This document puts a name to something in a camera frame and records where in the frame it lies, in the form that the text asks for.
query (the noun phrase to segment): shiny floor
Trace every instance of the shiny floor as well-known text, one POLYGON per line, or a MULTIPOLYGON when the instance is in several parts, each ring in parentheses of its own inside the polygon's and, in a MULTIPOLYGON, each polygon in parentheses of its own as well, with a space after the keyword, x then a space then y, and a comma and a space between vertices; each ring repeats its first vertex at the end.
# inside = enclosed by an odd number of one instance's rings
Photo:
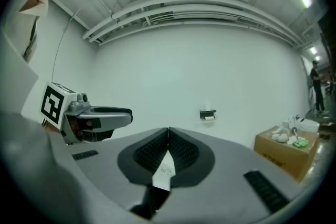
MULTIPOLYGON (((306 115, 306 118, 320 122, 329 123, 335 122, 336 124, 336 95, 326 96, 324 100, 324 105, 327 110, 329 110, 329 115, 327 116, 316 116, 313 112, 306 115)), ((325 176, 325 173, 329 169, 329 165, 334 158, 336 152, 336 133, 331 133, 325 138, 319 139, 319 146, 317 152, 314 156, 314 160, 305 176, 301 182, 302 186, 307 187, 308 185, 315 184, 319 182, 321 178, 325 176)))

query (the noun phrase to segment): white cube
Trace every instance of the white cube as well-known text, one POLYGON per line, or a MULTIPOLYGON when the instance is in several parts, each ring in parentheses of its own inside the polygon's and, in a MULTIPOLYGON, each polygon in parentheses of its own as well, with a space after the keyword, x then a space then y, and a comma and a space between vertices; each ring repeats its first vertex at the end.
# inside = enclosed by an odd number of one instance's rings
POLYGON ((69 104, 77 100, 78 92, 72 91, 62 84, 47 82, 41 102, 40 113, 57 129, 61 130, 63 114, 69 104))

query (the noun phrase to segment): toilet paper holder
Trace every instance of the toilet paper holder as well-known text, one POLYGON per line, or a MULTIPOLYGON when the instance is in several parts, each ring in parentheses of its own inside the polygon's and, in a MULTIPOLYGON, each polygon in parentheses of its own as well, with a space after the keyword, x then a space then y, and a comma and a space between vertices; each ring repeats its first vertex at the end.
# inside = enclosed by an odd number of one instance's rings
POLYGON ((202 111, 202 110, 200 110, 200 119, 202 119, 202 120, 205 120, 205 117, 214 117, 214 118, 216 118, 216 116, 215 116, 215 113, 216 113, 217 111, 216 110, 214 110, 214 109, 212 109, 212 110, 209 110, 209 111, 202 111))

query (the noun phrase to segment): green object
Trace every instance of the green object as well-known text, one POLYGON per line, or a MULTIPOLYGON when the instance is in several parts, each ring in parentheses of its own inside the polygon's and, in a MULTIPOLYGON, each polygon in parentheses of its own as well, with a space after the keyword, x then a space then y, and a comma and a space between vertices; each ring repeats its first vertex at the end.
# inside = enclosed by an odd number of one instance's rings
POLYGON ((308 146, 308 145, 309 145, 308 140, 304 139, 304 138, 299 138, 298 140, 293 142, 293 146, 296 146, 296 147, 305 147, 305 146, 308 146))

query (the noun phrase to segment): brown box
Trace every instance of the brown box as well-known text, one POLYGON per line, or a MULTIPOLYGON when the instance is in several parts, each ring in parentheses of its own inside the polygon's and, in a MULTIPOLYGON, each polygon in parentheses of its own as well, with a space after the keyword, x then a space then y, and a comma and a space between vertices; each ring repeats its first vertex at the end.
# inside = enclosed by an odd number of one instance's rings
POLYGON ((272 140, 270 138, 271 132, 277 128, 278 126, 275 126, 258 134, 254 151, 287 171, 300 182, 306 175, 315 156, 319 141, 318 135, 317 133, 298 131, 298 136, 307 139, 309 145, 304 148, 297 148, 293 145, 287 145, 287 143, 272 140))

